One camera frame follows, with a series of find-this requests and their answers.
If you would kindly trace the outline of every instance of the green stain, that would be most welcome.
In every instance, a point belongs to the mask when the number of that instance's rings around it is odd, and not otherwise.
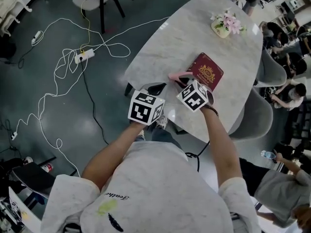
[[[105,213],[111,211],[112,209],[116,208],[118,205],[117,200],[110,200],[107,202],[104,202],[100,205],[98,208],[97,214],[100,216],[103,216]]]

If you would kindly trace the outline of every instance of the red passport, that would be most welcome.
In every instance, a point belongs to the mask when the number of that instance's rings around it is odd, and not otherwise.
[[[200,83],[207,85],[212,91],[224,74],[224,71],[203,52],[194,60],[187,72],[192,72]]]

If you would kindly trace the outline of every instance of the gray floor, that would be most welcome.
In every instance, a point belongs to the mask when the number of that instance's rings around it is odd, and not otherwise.
[[[107,33],[103,35],[104,39],[109,39],[141,23],[168,17],[189,0],[119,1],[126,18],[122,19],[113,1],[109,1],[105,6]],[[19,56],[31,47],[30,41],[38,30],[45,30],[47,25],[60,17],[71,19],[87,27],[87,22],[83,20],[79,8],[75,7],[71,0],[36,0],[31,8],[33,12],[25,13],[21,18],[21,24],[14,29],[12,39],[17,45],[17,52],[12,61],[17,61]],[[88,12],[87,17],[91,21],[91,29],[100,31],[99,10]],[[126,85],[122,79],[124,71],[161,24],[162,22],[150,23],[112,40],[112,43],[121,42],[127,45],[132,52],[129,57],[112,58],[107,49],[102,47],[88,63],[86,78],[96,102],[97,119],[104,128],[108,142],[114,140],[128,125],[127,112],[130,98],[123,95]],[[20,118],[26,120],[29,113],[37,114],[38,100],[45,93],[55,92],[53,72],[61,57],[62,49],[76,49],[87,41],[86,31],[69,22],[60,21],[48,29],[40,44],[26,56],[23,69],[0,64],[1,117],[2,120],[11,121],[13,131]],[[100,42],[97,35],[91,35],[93,45]],[[121,46],[113,46],[111,50],[116,55],[127,53]],[[68,74],[66,79],[58,80],[60,91],[67,91],[78,75],[78,73]],[[280,140],[287,112],[274,110],[274,116],[273,126],[265,137],[236,143],[241,157],[259,166],[272,166],[272,162],[262,158],[260,152],[271,150]],[[77,165],[80,172],[90,158],[105,146],[101,131],[92,118],[92,104],[82,80],[66,96],[47,98],[42,125],[48,140],[53,145],[57,138],[63,140],[62,151]],[[198,153],[205,145],[189,134],[180,136],[173,133],[173,136],[184,151]],[[0,131],[0,139],[0,149],[7,148],[9,142],[6,131]],[[29,120],[28,126],[20,125],[18,136],[13,144],[20,149],[23,157],[32,156],[37,163],[56,156],[57,159],[53,161],[53,175],[69,174],[74,170],[58,150],[52,149],[47,144],[40,125],[34,117]],[[9,159],[13,156],[12,151],[6,151],[0,158]],[[196,160],[190,160],[190,163],[196,168]],[[214,164],[208,151],[201,156],[200,173],[213,188],[217,189]]]

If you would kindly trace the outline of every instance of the flower vase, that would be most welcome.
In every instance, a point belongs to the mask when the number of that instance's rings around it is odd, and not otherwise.
[[[216,19],[213,20],[210,27],[215,32],[215,34],[217,34],[220,38],[226,38],[230,34],[230,32],[226,30],[224,26],[217,27],[217,25],[219,25],[219,21]]]

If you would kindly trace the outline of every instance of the white cable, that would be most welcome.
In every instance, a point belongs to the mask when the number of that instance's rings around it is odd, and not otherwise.
[[[110,54],[112,57],[115,57],[115,58],[125,58],[125,57],[127,57],[127,56],[129,56],[129,55],[131,54],[131,50],[130,50],[126,45],[124,45],[124,44],[122,44],[122,43],[107,44],[107,42],[110,41],[110,40],[112,40],[113,38],[115,38],[115,37],[117,37],[117,36],[119,36],[119,35],[121,35],[121,34],[127,32],[127,31],[129,31],[130,29],[138,28],[138,27],[140,27],[140,26],[146,25],[146,24],[151,23],[151,22],[162,21],[162,20],[167,19],[167,18],[169,18],[169,17],[165,17],[165,18],[159,19],[159,20],[149,21],[149,22],[140,24],[140,25],[138,25],[138,26],[129,28],[129,29],[123,31],[123,32],[120,33],[120,34],[117,34],[117,35],[111,37],[111,38],[108,39],[107,41],[104,41],[102,35],[101,35],[99,32],[96,32],[96,31],[93,31],[93,30],[89,30],[89,29],[87,29],[87,28],[83,28],[83,27],[79,26],[78,24],[72,22],[72,21],[69,20],[69,19],[60,18],[60,19],[58,19],[58,20],[52,22],[50,25],[48,25],[47,28],[45,29],[45,31],[40,31],[40,32],[42,33],[41,36],[40,36],[34,43],[32,43],[32,46],[34,47],[34,46],[36,46],[36,45],[38,45],[38,44],[40,43],[40,41],[41,41],[41,40],[43,39],[43,37],[44,37],[45,32],[48,30],[48,28],[49,28],[51,25],[53,25],[54,23],[58,22],[59,20],[66,20],[66,21],[69,21],[69,22],[71,22],[72,24],[78,26],[78,27],[81,28],[81,29],[88,30],[88,31],[93,32],[93,33],[97,33],[97,34],[100,36],[100,38],[102,39],[102,41],[103,41],[102,44],[98,44],[98,45],[94,45],[94,46],[92,46],[92,45],[87,45],[87,46],[83,46],[82,48],[86,48],[86,47],[96,47],[96,49],[94,50],[94,51],[96,51],[96,50],[99,49],[101,46],[106,46],[107,49],[108,49],[109,54]],[[128,51],[129,51],[129,53],[128,53],[127,55],[125,55],[125,56],[115,56],[115,55],[113,55],[113,54],[111,53],[111,51],[110,51],[110,49],[109,49],[108,46],[114,46],[114,45],[122,45],[122,46],[126,47],[126,48],[128,49]],[[80,77],[83,75],[83,72],[84,72],[84,71],[86,70],[86,68],[87,68],[88,59],[86,60],[86,66],[85,66],[85,68],[84,68],[83,71],[80,73],[78,79],[77,79],[77,80],[73,83],[73,85],[69,88],[69,90],[68,90],[66,93],[64,93],[64,94],[58,94],[58,85],[57,85],[57,82],[56,82],[56,78],[59,78],[59,79],[64,79],[64,78],[66,78],[67,73],[68,73],[68,69],[70,70],[70,72],[71,72],[72,74],[75,73],[75,71],[76,71],[77,68],[78,68],[78,64],[76,65],[76,68],[75,68],[74,70],[72,70],[70,66],[71,66],[71,63],[72,63],[73,60],[74,60],[74,56],[75,56],[77,50],[80,50],[80,49],[74,49],[74,50],[72,50],[72,49],[63,49],[63,51],[62,51],[63,57],[61,57],[61,58],[58,60],[57,65],[56,65],[56,68],[55,68],[55,70],[54,70],[54,74],[53,74],[53,75],[54,75],[54,83],[55,83],[55,86],[56,86],[56,93],[55,93],[55,94],[46,93],[42,98],[40,98],[40,99],[39,99],[39,102],[38,102],[38,116],[36,116],[36,115],[33,114],[33,113],[30,113],[30,114],[28,115],[28,117],[27,117],[27,121],[26,121],[26,122],[25,122],[23,119],[18,120],[17,127],[16,127],[16,131],[15,131],[15,132],[17,133],[18,127],[19,127],[19,123],[20,123],[20,122],[23,122],[25,125],[28,125],[28,121],[29,121],[29,119],[30,119],[30,116],[34,116],[34,117],[39,121],[39,123],[40,123],[41,132],[42,132],[42,134],[43,134],[43,137],[44,137],[45,140],[47,141],[47,143],[48,143],[52,148],[59,150],[59,151],[63,154],[63,156],[65,157],[65,159],[66,159],[70,164],[72,164],[72,165],[76,168],[76,170],[77,170],[77,172],[78,172],[78,175],[79,175],[79,177],[80,177],[80,173],[79,173],[78,168],[77,168],[77,167],[75,166],[75,164],[73,164],[73,163],[66,157],[66,155],[60,150],[61,147],[63,146],[63,141],[62,141],[62,139],[58,138],[58,139],[56,140],[56,147],[53,146],[53,145],[48,141],[48,139],[46,138],[46,136],[45,136],[45,134],[44,134],[44,132],[43,132],[43,127],[42,127],[42,123],[41,123],[42,114],[43,114],[43,112],[44,112],[44,110],[45,110],[45,98],[46,98],[46,96],[51,96],[51,97],[55,97],[55,98],[56,98],[56,97],[61,97],[61,96],[65,96],[66,94],[68,94],[69,91],[78,83]],[[64,60],[64,63],[61,64],[61,65],[59,65],[59,63],[60,63],[60,61],[61,61],[62,59]],[[56,71],[57,71],[59,68],[65,66],[65,65],[67,65],[67,66],[66,66],[65,75],[64,75],[63,77],[58,76],[58,75],[56,74]],[[40,112],[40,103],[41,103],[42,100],[43,100],[43,105],[42,105],[43,108],[42,108],[42,111]]]

